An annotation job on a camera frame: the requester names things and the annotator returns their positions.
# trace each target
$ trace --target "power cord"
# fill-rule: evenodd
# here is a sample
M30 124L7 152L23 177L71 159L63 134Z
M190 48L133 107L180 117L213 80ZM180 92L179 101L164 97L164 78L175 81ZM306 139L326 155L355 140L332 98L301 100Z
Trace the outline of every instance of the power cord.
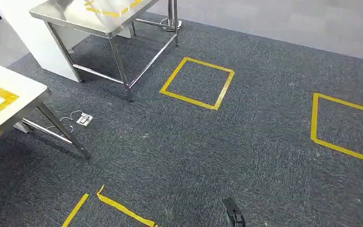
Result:
M74 121L74 119L72 118L72 115L73 114L75 114L75 113L77 113L77 112L81 112L81 114L84 114L84 112L83 111L81 111L81 110L76 110L76 111L73 111L73 112L71 112L70 113L70 117L61 117L60 118L60 122L62 122L62 120L63 119L69 119L69 120L71 120L71 121ZM71 131L70 131L70 133L72 133L73 131L74 131L74 127L73 126L71 126L71 125L69 125L69 127L71 127ZM56 126L55 125L52 125L52 126L48 126L48 127L46 127L45 129L51 129L51 128L56 128Z

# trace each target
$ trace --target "gray carpet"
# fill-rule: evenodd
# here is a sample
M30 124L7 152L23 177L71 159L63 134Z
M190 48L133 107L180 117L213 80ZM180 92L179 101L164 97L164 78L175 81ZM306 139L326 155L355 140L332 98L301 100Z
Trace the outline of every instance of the gray carpet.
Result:
M128 73L171 35L147 28L117 38ZM235 71L218 111L158 93L186 56ZM102 38L88 37L73 58L118 76ZM30 54L10 68L46 84L58 116L80 109L96 119L72 124L89 161L39 132L0 138L2 227L61 226L84 193L70 226L142 226L98 200L102 184L103 195L160 226L223 227L228 196L248 226L363 226L363 161L310 140L314 92L363 105L362 59L185 21L181 45L147 71L131 103L117 84L86 73L85 83L72 82ZM189 64L169 90L212 104L224 81L222 72ZM363 153L363 112L319 105L318 138ZM37 111L29 118L50 125Z

